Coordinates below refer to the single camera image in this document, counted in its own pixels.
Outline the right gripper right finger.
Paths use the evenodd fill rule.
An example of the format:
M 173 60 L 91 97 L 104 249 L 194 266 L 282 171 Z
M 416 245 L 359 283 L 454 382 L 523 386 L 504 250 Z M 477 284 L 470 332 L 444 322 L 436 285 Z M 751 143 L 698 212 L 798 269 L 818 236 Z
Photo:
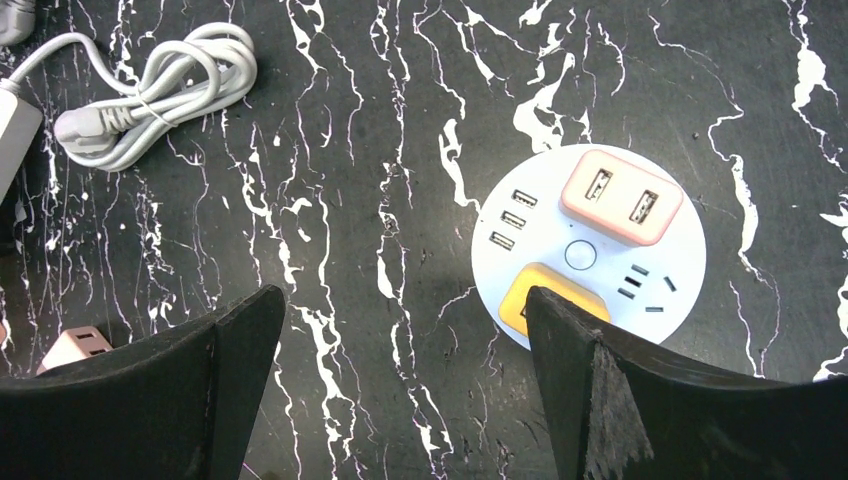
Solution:
M 760 379 L 670 351 L 550 289 L 528 338 L 562 479 L 843 479 L 847 380 Z

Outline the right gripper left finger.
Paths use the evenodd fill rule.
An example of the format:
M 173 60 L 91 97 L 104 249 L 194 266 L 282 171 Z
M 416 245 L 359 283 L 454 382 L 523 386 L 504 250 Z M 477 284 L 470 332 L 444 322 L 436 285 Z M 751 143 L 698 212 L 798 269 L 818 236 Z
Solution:
M 266 285 L 108 353 L 1 382 L 5 479 L 235 479 L 286 313 Z

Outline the pink plug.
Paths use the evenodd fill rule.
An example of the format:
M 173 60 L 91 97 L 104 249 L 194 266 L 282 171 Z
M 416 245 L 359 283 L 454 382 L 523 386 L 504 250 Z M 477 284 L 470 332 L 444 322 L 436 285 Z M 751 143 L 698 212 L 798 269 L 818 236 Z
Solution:
M 600 149 L 582 155 L 560 194 L 564 213 L 638 247 L 658 243 L 682 204 L 676 183 Z
M 37 375 L 69 363 L 78 362 L 113 349 L 108 340 L 94 326 L 64 330 L 37 369 Z

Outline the white power strip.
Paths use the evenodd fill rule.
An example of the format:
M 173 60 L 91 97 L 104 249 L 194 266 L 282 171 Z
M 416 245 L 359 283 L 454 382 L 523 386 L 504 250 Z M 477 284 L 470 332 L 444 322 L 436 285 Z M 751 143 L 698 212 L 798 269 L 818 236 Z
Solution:
M 40 128 L 42 112 L 15 93 L 1 90 L 1 200 L 4 200 Z

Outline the yellow plug on round socket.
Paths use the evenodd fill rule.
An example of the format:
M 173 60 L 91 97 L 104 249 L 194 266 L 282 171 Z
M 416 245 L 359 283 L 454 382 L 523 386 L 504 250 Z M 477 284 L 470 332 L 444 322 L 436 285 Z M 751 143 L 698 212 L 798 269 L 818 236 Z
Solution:
M 531 287 L 547 288 L 595 317 L 610 322 L 610 314 L 598 295 L 542 263 L 531 263 L 519 272 L 498 307 L 499 319 L 523 336 L 528 334 L 526 300 Z

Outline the round blue socket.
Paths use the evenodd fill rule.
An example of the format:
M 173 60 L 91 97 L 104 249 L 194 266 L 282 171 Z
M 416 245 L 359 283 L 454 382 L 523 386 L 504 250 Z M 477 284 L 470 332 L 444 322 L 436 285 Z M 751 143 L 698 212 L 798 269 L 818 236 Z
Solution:
M 561 209 L 560 194 L 583 154 L 600 149 L 676 183 L 683 204 L 662 239 L 631 246 Z M 478 293 L 498 327 L 521 346 L 529 343 L 506 326 L 498 307 L 519 272 L 542 263 L 598 295 L 610 322 L 654 343 L 676 331 L 692 311 L 704 282 L 704 230 L 682 186 L 662 166 L 609 145 L 558 147 L 519 164 L 484 202 L 473 234 L 472 271 Z

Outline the pink plug on round socket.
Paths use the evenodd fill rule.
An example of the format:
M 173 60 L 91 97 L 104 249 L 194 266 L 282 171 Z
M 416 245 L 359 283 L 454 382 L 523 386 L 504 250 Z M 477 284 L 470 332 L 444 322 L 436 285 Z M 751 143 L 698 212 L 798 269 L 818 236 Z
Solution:
M 582 155 L 560 194 L 564 213 L 638 247 L 658 243 L 682 204 L 676 183 L 600 149 Z

